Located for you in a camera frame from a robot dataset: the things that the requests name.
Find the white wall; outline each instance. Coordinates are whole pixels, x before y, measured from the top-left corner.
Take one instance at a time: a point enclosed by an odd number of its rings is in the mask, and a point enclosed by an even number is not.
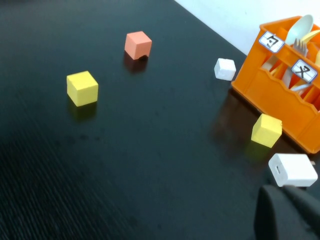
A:
[[[320,0],[175,1],[246,55],[260,24],[311,14],[320,26]]]

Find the utensil holder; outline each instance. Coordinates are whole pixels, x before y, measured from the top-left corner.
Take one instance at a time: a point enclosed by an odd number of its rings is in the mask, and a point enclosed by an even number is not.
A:
[[[297,63],[299,67],[311,68],[312,74],[303,77],[308,81],[311,79],[310,83],[314,86],[312,91],[318,91],[319,94],[320,68],[285,43],[278,50],[277,47],[273,47],[272,50],[276,50],[275,53],[270,50],[270,46],[275,43],[274,39],[278,38],[284,42],[285,34],[300,18],[301,16],[296,16],[260,25],[260,32],[235,81],[231,84],[241,96],[262,113],[282,120],[283,131],[307,153],[315,154],[320,151],[320,113],[310,101],[303,99],[304,96],[286,87],[280,76],[287,67],[292,68]],[[319,29],[314,24],[312,31]],[[274,36],[270,40],[262,39],[265,33],[267,37]],[[311,42],[320,44],[320,35],[315,36]],[[262,68],[262,65],[273,54],[284,64],[274,75],[271,75],[269,71]]]

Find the symbol label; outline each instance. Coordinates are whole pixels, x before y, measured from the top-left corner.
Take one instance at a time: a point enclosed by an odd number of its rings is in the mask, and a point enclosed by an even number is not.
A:
[[[295,65],[291,68],[291,71],[297,75],[299,78],[306,81],[308,84],[310,84],[315,77],[318,75],[317,71],[314,70],[312,67],[310,67],[308,64],[306,64],[304,61],[299,59]]]
[[[260,37],[259,43],[274,54],[279,52],[279,50],[285,45],[284,41],[269,31],[266,31],[263,36]]]

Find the spoon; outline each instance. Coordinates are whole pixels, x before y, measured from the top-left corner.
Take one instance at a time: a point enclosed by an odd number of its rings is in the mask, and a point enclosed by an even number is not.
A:
[[[320,30],[315,30],[315,31],[309,32],[307,35],[305,35],[305,36],[303,36],[303,38],[301,38],[301,41],[305,42],[307,44],[312,38],[314,38],[316,35],[318,35],[318,33],[320,33]]]
[[[303,16],[289,29],[288,34],[286,35],[285,44],[292,45],[295,43],[296,39],[301,39],[308,33],[310,33],[312,27],[314,26],[314,17],[310,14]],[[270,71],[273,65],[276,64],[278,58],[275,55],[272,55],[268,61],[266,61],[262,68]]]

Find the foam block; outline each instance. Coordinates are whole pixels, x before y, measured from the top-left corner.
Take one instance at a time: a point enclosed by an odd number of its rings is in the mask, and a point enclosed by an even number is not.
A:
[[[272,116],[261,114],[253,126],[251,140],[272,148],[282,134],[282,121]]]
[[[124,50],[133,60],[137,60],[143,56],[149,57],[151,45],[151,39],[143,31],[137,31],[126,35]]]
[[[99,85],[88,71],[66,76],[66,85],[67,94],[77,107],[98,100]]]
[[[310,187],[318,179],[306,154],[276,153],[269,160],[269,168],[279,187]]]
[[[233,60],[219,58],[214,66],[214,74],[217,79],[231,81],[236,73],[236,65]]]

